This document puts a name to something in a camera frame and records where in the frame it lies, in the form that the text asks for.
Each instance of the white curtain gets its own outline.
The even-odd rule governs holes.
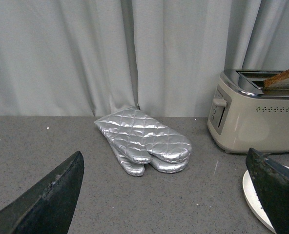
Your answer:
[[[0,115],[206,117],[225,68],[289,68],[289,0],[0,0]]]

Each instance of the cream toaster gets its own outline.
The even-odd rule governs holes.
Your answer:
[[[225,70],[220,74],[207,120],[227,153],[289,152],[289,89],[264,88],[280,72]]]

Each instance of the oven mitt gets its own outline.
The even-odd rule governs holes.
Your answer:
[[[129,159],[125,155],[121,154],[117,149],[115,149],[115,147],[110,142],[109,144],[118,162],[128,174],[130,174],[131,176],[142,176],[144,174],[144,165],[129,161]],[[180,163],[168,163],[158,159],[155,156],[152,156],[152,161],[150,162],[150,164],[159,172],[170,174],[182,171],[188,164],[188,159],[189,157],[187,158],[187,160]]]
[[[191,143],[135,107],[104,116],[95,124],[120,154],[136,164],[152,162],[152,156],[168,163],[188,159]]]

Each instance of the white plate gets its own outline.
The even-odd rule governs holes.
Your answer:
[[[267,217],[267,214],[262,208],[248,171],[244,173],[242,186],[248,206],[251,208],[253,213],[266,227],[268,227],[273,233],[276,233],[270,220]]]

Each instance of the toast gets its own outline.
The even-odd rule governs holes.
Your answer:
[[[264,88],[289,89],[289,69],[264,80]]]

